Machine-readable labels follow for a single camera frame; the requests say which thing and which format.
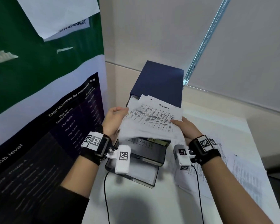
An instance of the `dark blue box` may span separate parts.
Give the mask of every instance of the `dark blue box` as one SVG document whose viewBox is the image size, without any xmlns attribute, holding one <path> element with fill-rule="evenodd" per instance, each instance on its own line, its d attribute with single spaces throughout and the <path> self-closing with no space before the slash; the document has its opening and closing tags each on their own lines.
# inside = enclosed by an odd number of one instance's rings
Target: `dark blue box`
<svg viewBox="0 0 280 224">
<path fill-rule="evenodd" d="M 184 70 L 146 61 L 131 93 L 141 97 L 150 95 L 176 107 L 182 106 Z"/>
</svg>

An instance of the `black sleeve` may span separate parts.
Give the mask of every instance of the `black sleeve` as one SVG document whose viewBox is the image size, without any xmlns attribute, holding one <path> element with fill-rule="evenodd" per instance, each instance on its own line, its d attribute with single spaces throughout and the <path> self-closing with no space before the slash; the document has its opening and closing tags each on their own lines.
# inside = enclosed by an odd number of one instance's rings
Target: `black sleeve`
<svg viewBox="0 0 280 224">
<path fill-rule="evenodd" d="M 88 198 L 59 186 L 40 207 L 33 223 L 82 223 L 88 202 Z"/>
</svg>

